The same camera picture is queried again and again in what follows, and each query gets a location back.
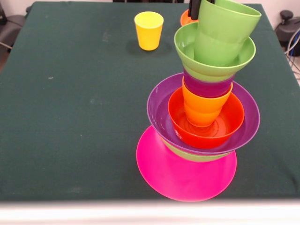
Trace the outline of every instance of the white wall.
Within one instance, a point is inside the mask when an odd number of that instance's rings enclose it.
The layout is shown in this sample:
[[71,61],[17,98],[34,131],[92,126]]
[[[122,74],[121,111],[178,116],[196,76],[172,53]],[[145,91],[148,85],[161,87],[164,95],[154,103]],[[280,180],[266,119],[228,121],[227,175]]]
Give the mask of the white wall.
[[[43,1],[61,1],[61,0],[43,0]],[[73,1],[107,1],[112,0],[73,0]],[[261,3],[273,27],[280,22],[279,12],[289,9],[295,16],[300,16],[300,0],[235,0],[241,3]],[[25,14],[26,7],[30,6],[35,0],[0,0],[6,15]]]

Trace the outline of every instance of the purple bowl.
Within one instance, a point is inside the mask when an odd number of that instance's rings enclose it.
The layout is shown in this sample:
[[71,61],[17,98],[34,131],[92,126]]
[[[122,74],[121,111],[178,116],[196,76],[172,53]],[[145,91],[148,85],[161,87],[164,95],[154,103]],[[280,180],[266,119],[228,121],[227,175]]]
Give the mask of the purple bowl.
[[215,155],[236,150],[247,144],[256,134],[260,115],[257,104],[249,92],[233,82],[232,93],[243,104],[245,118],[242,126],[224,144],[213,149],[198,149],[182,142],[173,129],[168,113],[168,101],[172,93],[182,85],[183,73],[175,74],[160,82],[150,93],[147,102],[147,114],[150,123],[159,135],[174,147],[198,155]]
[[183,75],[187,89],[195,95],[204,98],[217,98],[226,94],[234,79],[234,75],[232,75],[232,77],[224,81],[205,82],[192,77],[185,69],[183,69]]

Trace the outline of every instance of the green cup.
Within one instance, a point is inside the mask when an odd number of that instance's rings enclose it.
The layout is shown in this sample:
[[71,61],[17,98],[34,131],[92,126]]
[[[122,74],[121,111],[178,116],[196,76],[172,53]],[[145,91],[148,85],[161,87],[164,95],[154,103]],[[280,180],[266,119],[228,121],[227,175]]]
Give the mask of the green cup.
[[195,60],[211,66],[232,64],[256,27],[261,13],[230,0],[202,0],[195,36]]
[[233,74],[243,69],[255,56],[256,48],[253,40],[248,37],[238,56],[227,67],[210,66],[194,60],[194,40],[198,23],[190,23],[180,27],[175,35],[176,51],[186,71],[196,79],[206,82],[227,80]]

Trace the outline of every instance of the black cable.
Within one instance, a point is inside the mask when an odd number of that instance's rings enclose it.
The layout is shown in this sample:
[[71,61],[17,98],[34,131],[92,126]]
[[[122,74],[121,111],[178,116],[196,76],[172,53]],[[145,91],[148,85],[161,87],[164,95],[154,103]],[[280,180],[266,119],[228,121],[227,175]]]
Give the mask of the black cable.
[[20,27],[22,27],[22,25],[18,24],[17,22],[11,21],[11,20],[7,20],[8,22],[14,23],[15,25],[18,25]]
[[293,64],[293,66],[295,66],[296,67],[296,69],[300,72],[300,69],[299,69],[299,67],[298,66],[296,66],[296,64],[293,62],[293,61],[291,61],[292,62],[292,64]]
[[292,66],[291,66],[291,69],[293,69],[293,66],[295,65],[295,54],[296,54],[295,48],[293,48],[293,53],[292,53],[292,54],[294,55],[294,58],[293,58],[293,60],[292,60]]

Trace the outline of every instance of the pink plate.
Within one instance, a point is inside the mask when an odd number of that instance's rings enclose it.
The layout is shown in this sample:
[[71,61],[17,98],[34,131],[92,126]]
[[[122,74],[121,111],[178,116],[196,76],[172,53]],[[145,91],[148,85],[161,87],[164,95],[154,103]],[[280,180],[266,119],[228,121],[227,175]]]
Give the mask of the pink plate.
[[182,202],[199,202],[223,192],[234,178],[235,151],[211,162],[185,160],[170,151],[152,126],[140,138],[136,161],[145,181],[161,195]]

